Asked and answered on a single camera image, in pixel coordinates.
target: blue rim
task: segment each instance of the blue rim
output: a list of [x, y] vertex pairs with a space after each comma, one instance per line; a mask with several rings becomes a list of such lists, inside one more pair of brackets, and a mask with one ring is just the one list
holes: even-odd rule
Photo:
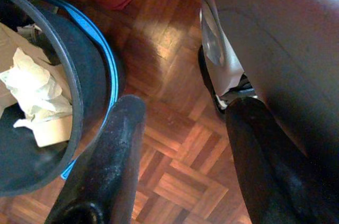
[[77, 25], [85, 32], [87, 35], [95, 41], [103, 50], [106, 60], [108, 62], [109, 76], [111, 81], [111, 94], [109, 98], [108, 110], [105, 114], [103, 125], [105, 124], [109, 110], [113, 107], [115, 102], [118, 100], [119, 94], [119, 75], [117, 70], [117, 65], [114, 59], [114, 53], [110, 48], [110, 45], [107, 43], [104, 35], [98, 29], [98, 27], [80, 10], [76, 7], [70, 5], [69, 3], [63, 0], [43, 0], [54, 6], [63, 8], [67, 13], [72, 17], [72, 19], [77, 23]]

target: wastebasket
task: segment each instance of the wastebasket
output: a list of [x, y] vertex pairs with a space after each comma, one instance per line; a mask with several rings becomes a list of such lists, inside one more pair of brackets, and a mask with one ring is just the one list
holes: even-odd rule
[[66, 10], [72, 22], [38, 9], [27, 0], [0, 0], [2, 9], [12, 9], [11, 13], [2, 13], [1, 21], [6, 22], [5, 17], [16, 17], [19, 24], [20, 19], [29, 19], [46, 35], [69, 83], [73, 102], [72, 132], [68, 142], [39, 148], [31, 130], [13, 128], [15, 120], [22, 116], [19, 106], [6, 108], [0, 119], [0, 196], [29, 193], [56, 178], [70, 162], [91, 123], [104, 115], [99, 131], [105, 126], [105, 114], [119, 94], [121, 68], [117, 67], [114, 53], [95, 24], [65, 1], [43, 1]]

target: cardboard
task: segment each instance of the cardboard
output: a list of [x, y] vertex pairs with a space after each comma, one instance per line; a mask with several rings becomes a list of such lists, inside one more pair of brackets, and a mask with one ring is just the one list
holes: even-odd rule
[[[43, 50], [0, 23], [0, 72], [13, 66], [13, 56], [20, 47], [33, 61], [47, 69], [63, 89], [63, 96], [72, 102], [69, 85], [62, 65], [52, 66]], [[6, 86], [0, 82], [0, 118], [3, 110], [17, 101]], [[67, 141], [72, 131], [72, 115], [34, 124], [32, 130], [39, 147]]]

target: parquet floor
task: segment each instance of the parquet floor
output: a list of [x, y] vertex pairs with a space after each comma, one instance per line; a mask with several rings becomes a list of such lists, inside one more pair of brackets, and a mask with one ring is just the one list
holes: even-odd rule
[[[225, 125], [199, 73], [201, 0], [133, 0], [121, 12], [68, 1], [99, 26], [124, 60], [125, 92], [147, 103], [132, 223], [250, 224]], [[0, 198], [0, 223], [43, 223], [63, 183], [57, 178], [28, 195]]]

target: crumpled paper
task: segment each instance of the crumpled paper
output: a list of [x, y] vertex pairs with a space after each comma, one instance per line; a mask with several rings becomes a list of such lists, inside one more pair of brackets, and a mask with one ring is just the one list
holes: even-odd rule
[[17, 99], [26, 119], [14, 127], [28, 127], [72, 114], [72, 106], [62, 96], [62, 89], [50, 72], [37, 65], [21, 48], [13, 57], [13, 67], [0, 73], [0, 80]]

